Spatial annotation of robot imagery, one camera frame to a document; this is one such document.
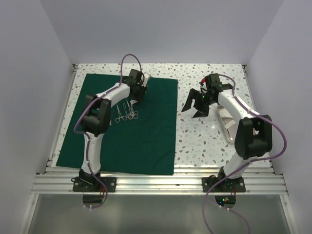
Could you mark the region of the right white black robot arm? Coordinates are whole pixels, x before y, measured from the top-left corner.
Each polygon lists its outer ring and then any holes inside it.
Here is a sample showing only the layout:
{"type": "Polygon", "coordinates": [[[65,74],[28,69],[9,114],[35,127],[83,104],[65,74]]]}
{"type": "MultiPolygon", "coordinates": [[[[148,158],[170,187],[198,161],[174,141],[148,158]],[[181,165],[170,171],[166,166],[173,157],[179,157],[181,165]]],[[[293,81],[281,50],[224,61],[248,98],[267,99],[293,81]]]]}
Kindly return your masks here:
{"type": "Polygon", "coordinates": [[[219,104],[238,124],[234,139],[235,153],[230,161],[220,168],[218,175],[203,180],[206,192],[245,192],[243,173],[253,160],[271,151],[273,146],[271,118],[253,112],[236,93],[236,82],[223,83],[221,74],[210,74],[200,81],[200,89],[190,89],[182,111],[196,109],[195,118],[207,117],[210,106],[219,104]]]}

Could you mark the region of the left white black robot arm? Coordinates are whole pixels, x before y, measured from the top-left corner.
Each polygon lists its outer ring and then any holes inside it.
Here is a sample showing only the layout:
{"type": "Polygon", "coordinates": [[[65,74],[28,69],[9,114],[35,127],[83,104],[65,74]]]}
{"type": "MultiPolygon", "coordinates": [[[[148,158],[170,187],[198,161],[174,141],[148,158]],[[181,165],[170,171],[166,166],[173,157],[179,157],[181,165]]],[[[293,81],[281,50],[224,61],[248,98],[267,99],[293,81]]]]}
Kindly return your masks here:
{"type": "Polygon", "coordinates": [[[84,110],[74,126],[74,132],[84,135],[84,156],[74,185],[94,192],[104,187],[100,176],[100,153],[104,134],[111,124],[112,108],[120,101],[131,98],[134,102],[143,100],[151,76],[131,69],[128,76],[115,83],[108,90],[96,95],[87,95],[84,110]]]}

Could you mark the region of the steel instrument tray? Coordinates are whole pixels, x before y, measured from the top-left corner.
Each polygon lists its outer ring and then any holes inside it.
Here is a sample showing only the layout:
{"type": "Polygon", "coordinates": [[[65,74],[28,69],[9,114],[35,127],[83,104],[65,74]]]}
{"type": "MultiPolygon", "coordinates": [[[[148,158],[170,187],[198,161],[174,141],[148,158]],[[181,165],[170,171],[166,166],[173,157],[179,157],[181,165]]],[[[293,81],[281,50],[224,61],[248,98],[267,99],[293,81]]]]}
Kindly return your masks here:
{"type": "Polygon", "coordinates": [[[230,144],[234,144],[238,124],[235,122],[231,114],[221,105],[217,106],[216,114],[226,141],[230,144]]]}

